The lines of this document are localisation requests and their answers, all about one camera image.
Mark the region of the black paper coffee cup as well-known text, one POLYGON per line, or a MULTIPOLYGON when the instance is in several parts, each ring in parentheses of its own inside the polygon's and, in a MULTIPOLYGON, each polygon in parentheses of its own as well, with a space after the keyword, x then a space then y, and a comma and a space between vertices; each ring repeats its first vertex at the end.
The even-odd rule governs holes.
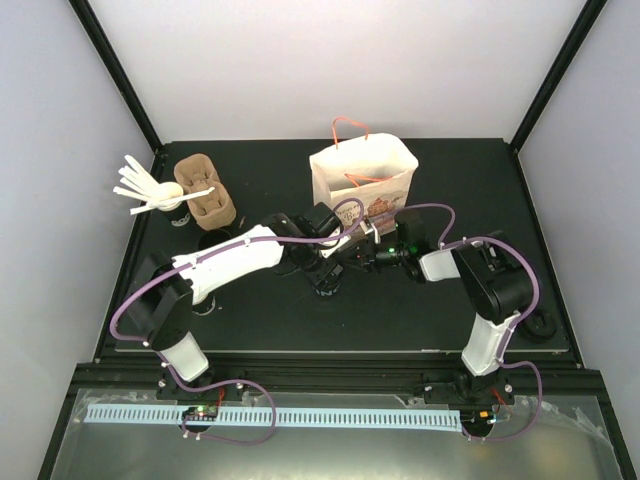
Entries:
POLYGON ((339 278, 322 281, 313 287, 316 296, 321 300, 329 300, 334 298, 340 289, 341 281, 339 278))
POLYGON ((208 296, 205 299, 203 299, 201 302, 193 306, 193 312, 197 316, 206 316, 215 309, 215 305, 216 305, 215 297, 208 296))

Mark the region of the cream bear-print paper bag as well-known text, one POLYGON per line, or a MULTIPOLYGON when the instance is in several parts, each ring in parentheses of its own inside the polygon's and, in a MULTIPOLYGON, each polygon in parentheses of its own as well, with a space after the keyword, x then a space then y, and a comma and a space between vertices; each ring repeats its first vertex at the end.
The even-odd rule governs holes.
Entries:
POLYGON ((419 161, 398 137, 370 133, 363 123, 343 120, 363 129, 364 134, 340 141, 333 128, 333 143, 309 157, 313 202, 337 208, 343 224, 350 226, 359 214, 358 205, 338 203, 357 198, 378 231, 390 233, 394 223, 387 214, 406 204, 419 161))

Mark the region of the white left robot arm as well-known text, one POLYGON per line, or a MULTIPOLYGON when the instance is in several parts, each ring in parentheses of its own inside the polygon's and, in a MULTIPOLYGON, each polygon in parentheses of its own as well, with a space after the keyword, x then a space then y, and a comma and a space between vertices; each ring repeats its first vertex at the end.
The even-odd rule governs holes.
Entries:
POLYGON ((133 289, 162 280, 136 298, 125 316, 174 369, 181 389, 193 399, 205 398, 213 391, 215 376, 191 333, 194 312, 213 307, 220 287, 282 264, 303 272, 316 294, 331 296, 342 272, 332 255, 350 239, 336 213, 319 203, 302 216, 270 215, 246 233, 192 254, 153 254, 133 289))

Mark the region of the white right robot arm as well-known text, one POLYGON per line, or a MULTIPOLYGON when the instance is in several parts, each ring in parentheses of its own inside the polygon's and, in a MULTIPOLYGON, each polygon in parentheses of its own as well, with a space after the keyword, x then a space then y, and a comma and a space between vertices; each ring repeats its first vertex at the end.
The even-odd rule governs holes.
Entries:
POLYGON ((393 219, 395 236, 383 241, 367 223, 365 238, 348 248, 343 259, 365 271, 402 267, 418 283, 458 279, 475 317, 461 360, 466 371, 454 379, 457 396, 476 403, 491 390, 489 375, 504 367, 504 354, 519 323, 540 299, 533 268, 507 243, 501 231, 438 247, 429 244, 426 225, 415 210, 393 219))

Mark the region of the white plastic stirrers bundle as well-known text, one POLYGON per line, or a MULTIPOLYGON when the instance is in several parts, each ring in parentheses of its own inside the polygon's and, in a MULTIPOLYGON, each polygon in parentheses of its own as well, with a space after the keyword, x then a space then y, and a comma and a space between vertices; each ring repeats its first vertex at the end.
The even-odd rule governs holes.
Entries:
POLYGON ((208 195, 216 190, 214 186, 203 191, 186 194, 176 182, 160 183, 133 156, 124 156, 125 166, 118 170, 119 184, 113 187, 116 195, 134 199, 142 203, 130 209, 132 216, 158 210, 161 205, 177 201, 188 201, 208 195))

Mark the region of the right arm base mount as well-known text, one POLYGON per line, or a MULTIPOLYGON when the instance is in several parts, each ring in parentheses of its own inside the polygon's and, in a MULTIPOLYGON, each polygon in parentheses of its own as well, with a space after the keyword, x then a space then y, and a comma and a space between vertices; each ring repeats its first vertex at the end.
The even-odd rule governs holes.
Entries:
POLYGON ((514 404, 512 393, 506 390, 508 381, 502 370, 475 377, 465 369, 436 370, 423 376, 416 392, 427 403, 464 407, 490 407, 494 404, 514 404))

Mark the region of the black frame foot knob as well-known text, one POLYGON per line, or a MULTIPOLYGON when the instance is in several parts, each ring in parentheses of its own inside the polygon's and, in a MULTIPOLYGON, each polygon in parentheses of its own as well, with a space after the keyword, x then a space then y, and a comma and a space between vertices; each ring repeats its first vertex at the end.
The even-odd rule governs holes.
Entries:
POLYGON ((544 343, 554 337, 557 325, 548 312, 536 309, 519 324, 518 331, 531 342, 544 343))

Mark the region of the black aluminium front rail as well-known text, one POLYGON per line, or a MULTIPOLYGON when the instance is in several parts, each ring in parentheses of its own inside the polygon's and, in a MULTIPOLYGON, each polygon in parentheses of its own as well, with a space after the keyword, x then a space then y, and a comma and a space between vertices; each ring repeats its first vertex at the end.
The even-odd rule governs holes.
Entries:
MULTIPOLYGON (((436 370, 465 369, 452 359, 429 360, 282 360, 215 357, 211 367, 192 382, 173 376, 159 360, 148 356, 102 358, 77 365, 69 394, 82 389, 149 390, 159 398, 186 403, 213 402, 223 390, 224 399, 237 401, 243 392, 261 385, 269 393, 399 394, 424 397, 416 392, 425 374, 436 370)), ((565 362, 542 362, 537 368, 501 368, 506 390, 517 395, 594 396, 606 401, 602 375, 571 367, 565 362)))

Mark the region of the left black frame post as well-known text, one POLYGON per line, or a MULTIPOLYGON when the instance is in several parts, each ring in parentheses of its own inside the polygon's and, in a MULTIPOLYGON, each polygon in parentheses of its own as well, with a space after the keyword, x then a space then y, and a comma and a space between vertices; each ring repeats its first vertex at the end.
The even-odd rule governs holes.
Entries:
POLYGON ((157 154, 162 149, 163 143, 94 12, 91 3, 87 0, 69 0, 68 3, 109 73, 151 151, 157 154))

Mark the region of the black frame post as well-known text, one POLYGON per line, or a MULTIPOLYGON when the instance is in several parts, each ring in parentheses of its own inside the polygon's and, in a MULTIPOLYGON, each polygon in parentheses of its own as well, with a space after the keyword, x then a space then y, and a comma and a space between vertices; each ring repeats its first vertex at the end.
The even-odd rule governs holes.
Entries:
POLYGON ((510 142, 510 149, 515 154, 522 151, 607 3, 607 0, 584 3, 510 142))
POLYGON ((94 12, 91 3, 87 0, 69 0, 68 3, 109 73, 151 151, 157 154, 162 149, 163 143, 94 12))

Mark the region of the right black frame post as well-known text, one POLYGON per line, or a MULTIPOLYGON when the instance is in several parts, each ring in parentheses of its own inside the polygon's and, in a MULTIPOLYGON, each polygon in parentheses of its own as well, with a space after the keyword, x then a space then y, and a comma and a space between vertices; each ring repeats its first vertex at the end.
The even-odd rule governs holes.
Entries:
POLYGON ((522 151, 607 3, 607 0, 584 3, 510 142, 510 149, 515 154, 522 151))

